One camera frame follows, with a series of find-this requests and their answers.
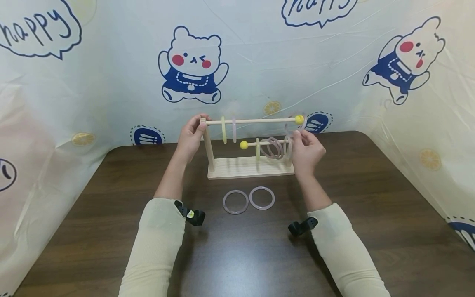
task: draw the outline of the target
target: blue circle print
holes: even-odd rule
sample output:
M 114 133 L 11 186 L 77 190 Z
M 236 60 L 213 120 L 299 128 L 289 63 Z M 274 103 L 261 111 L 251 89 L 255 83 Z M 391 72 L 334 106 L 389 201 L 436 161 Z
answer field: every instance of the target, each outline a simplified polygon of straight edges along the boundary
M 450 222 L 449 226 L 455 231 L 459 231 L 465 242 L 475 251 L 475 226 L 464 222 Z
M 150 128 L 138 128 L 133 134 L 134 145 L 144 144 L 162 144 L 162 135 L 157 131 Z
M 329 114 L 327 113 L 315 113 L 307 118 L 307 124 L 305 130 L 313 134 L 318 134 L 325 130 L 330 123 Z
M 0 159 L 0 192 L 11 187 L 17 180 L 17 169 L 5 159 Z

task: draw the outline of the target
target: ring on table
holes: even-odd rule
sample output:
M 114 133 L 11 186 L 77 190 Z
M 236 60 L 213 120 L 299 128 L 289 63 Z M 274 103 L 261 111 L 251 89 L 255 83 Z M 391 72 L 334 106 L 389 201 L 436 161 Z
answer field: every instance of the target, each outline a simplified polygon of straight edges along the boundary
M 252 201 L 252 194 L 254 194 L 254 192 L 257 191 L 257 190 L 265 190 L 265 191 L 269 192 L 272 195 L 272 202 L 270 202 L 270 204 L 267 205 L 267 206 L 259 206 L 259 205 L 255 204 L 254 201 Z M 249 194 L 249 201 L 251 202 L 252 206 L 254 206 L 254 208 L 256 208 L 258 210 L 265 211 L 265 210 L 268 210 L 269 208 L 271 208 L 274 205 L 274 203 L 276 202 L 276 196 L 274 195 L 274 192 L 272 192 L 267 187 L 255 187 L 255 188 L 252 189 L 251 193 Z
M 259 164 L 259 157 L 261 156 L 260 147 L 259 138 L 256 138 L 256 164 Z
M 228 139 L 226 138 L 226 124 L 224 123 L 224 116 L 221 117 L 221 128 L 223 129 L 223 142 L 226 144 Z
M 237 132 L 236 132 L 236 118 L 233 117 L 233 142 L 236 143 L 237 140 Z
M 239 193 L 241 195 L 244 196 L 244 198 L 246 199 L 246 205 L 244 206 L 243 209 L 241 209 L 240 211 L 230 211 L 229 208 L 226 206 L 226 199 L 228 198 L 229 195 L 233 194 L 233 193 Z M 247 197 L 246 193 L 244 193 L 243 191 L 240 191 L 240 190 L 232 190 L 232 191 L 229 191 L 223 198 L 223 207 L 224 207 L 224 210 L 230 214 L 242 214 L 246 209 L 247 207 L 249 206 L 249 198 Z

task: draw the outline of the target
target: yellow ring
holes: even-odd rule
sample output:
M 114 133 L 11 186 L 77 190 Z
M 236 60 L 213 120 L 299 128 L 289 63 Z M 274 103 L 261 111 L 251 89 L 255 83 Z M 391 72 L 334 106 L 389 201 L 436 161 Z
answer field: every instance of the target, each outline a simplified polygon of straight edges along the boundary
M 256 164 L 259 163 L 259 157 L 261 156 L 260 146 L 259 138 L 256 138 Z
M 223 129 L 223 142 L 226 144 L 228 140 L 226 138 L 226 124 L 224 123 L 224 116 L 221 117 L 221 128 Z

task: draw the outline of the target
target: lemon slice print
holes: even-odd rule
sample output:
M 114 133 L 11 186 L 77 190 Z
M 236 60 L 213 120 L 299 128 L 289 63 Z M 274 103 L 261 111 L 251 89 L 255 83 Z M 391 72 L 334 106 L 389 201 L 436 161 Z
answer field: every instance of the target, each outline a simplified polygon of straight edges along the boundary
M 280 103 L 278 101 L 271 101 L 264 106 L 265 115 L 273 115 L 280 111 Z
M 430 171 L 437 171 L 442 166 L 439 154 L 430 149 L 420 151 L 419 160 L 421 164 Z
M 71 140 L 75 146 L 87 146 L 94 142 L 95 135 L 92 133 L 77 133 Z
M 79 23 L 87 25 L 94 17 L 97 0 L 66 0 Z

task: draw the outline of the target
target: backdrop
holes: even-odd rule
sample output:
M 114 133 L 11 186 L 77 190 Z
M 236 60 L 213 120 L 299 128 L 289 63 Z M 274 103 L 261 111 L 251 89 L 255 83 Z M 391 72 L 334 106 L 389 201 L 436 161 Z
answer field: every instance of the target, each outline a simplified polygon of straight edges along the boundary
M 313 133 L 361 131 L 475 249 L 473 1 L 0 7 L 0 296 L 20 285 L 108 151 L 173 143 L 198 112 L 304 112 Z

